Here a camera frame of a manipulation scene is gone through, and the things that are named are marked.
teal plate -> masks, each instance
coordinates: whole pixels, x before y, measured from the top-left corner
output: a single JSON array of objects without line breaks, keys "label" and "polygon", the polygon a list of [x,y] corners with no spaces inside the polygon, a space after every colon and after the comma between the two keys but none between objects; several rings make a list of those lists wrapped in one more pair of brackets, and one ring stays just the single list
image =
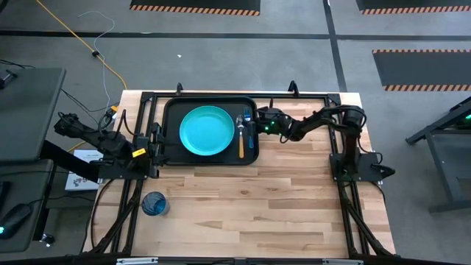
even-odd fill
[{"label": "teal plate", "polygon": [[190,111],[180,125],[180,140],[196,155],[215,155],[234,138],[235,123],[220,107],[202,106]]}]

metal stand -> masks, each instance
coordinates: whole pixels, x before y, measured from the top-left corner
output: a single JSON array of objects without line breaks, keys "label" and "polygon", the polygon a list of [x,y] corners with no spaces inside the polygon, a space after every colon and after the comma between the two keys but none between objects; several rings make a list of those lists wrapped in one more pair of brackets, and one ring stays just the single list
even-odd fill
[{"label": "metal stand", "polygon": [[436,135],[469,135],[471,132],[469,130],[446,130],[450,129],[456,123],[464,120],[468,115],[471,114],[471,97],[465,99],[463,102],[460,102],[455,107],[450,109],[450,112],[440,118],[438,121],[435,121],[431,125],[428,125],[424,129],[415,133],[410,138],[406,139],[406,142],[410,145],[415,144],[420,140],[427,140],[428,147],[430,148],[433,162],[438,170],[438,173],[442,179],[443,185],[445,187],[445,192],[449,203],[443,205],[437,205],[429,208],[431,213],[438,213],[444,211],[459,210],[464,208],[471,208],[471,200],[466,200],[461,191],[458,179],[458,176],[450,176],[446,174],[444,170],[444,164],[447,162],[444,159],[440,158],[440,154],[436,148]]}]

white cable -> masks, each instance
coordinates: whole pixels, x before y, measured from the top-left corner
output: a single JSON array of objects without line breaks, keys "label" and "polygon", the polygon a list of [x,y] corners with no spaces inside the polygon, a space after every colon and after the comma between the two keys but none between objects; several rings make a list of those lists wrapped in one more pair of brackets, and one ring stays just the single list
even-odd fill
[{"label": "white cable", "polygon": [[108,90],[106,89],[106,82],[105,82],[105,70],[106,70],[106,67],[105,67],[105,56],[98,50],[98,48],[96,47],[96,41],[103,35],[107,34],[108,32],[112,31],[114,28],[115,28],[115,21],[111,18],[108,18],[106,15],[103,15],[103,13],[99,12],[99,11],[87,11],[79,16],[77,16],[78,18],[83,16],[83,15],[86,15],[88,13],[98,13],[100,15],[102,15],[104,18],[106,18],[107,20],[110,20],[111,22],[113,22],[113,26],[111,27],[111,29],[103,32],[102,34],[100,34],[98,37],[95,38],[95,40],[93,41],[93,47],[95,48],[95,50],[99,53],[98,56],[102,56],[103,58],[103,88],[105,90],[105,94],[106,96],[108,97],[108,101],[106,103],[106,108],[105,108],[105,113],[108,111],[108,108],[110,106],[110,95],[108,94]]}]

hazard tape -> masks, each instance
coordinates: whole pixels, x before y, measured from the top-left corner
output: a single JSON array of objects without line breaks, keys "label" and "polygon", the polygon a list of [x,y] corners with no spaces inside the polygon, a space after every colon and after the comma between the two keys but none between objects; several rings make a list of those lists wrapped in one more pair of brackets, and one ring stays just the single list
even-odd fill
[{"label": "hazard tape", "polygon": [[385,91],[471,91],[471,85],[384,85]]},{"label": "hazard tape", "polygon": [[405,8],[373,8],[360,10],[363,15],[405,14],[405,13],[437,13],[470,11],[471,6],[451,7],[405,7]]},{"label": "hazard tape", "polygon": [[152,5],[132,5],[131,10],[139,11],[161,11],[176,13],[199,13],[199,14],[218,14],[218,15],[260,15],[260,11],[255,10],[233,10],[222,8],[203,8],[203,7],[164,7]]},{"label": "hazard tape", "polygon": [[373,54],[378,52],[471,52],[470,49],[374,49]]}]

wooden handle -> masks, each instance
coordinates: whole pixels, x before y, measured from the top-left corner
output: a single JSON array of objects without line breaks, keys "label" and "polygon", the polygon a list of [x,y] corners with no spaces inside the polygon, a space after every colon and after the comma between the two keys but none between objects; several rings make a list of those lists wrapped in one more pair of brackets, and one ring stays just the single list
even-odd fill
[{"label": "wooden handle", "polygon": [[244,158],[244,139],[242,134],[238,137],[238,156],[239,158]]}]

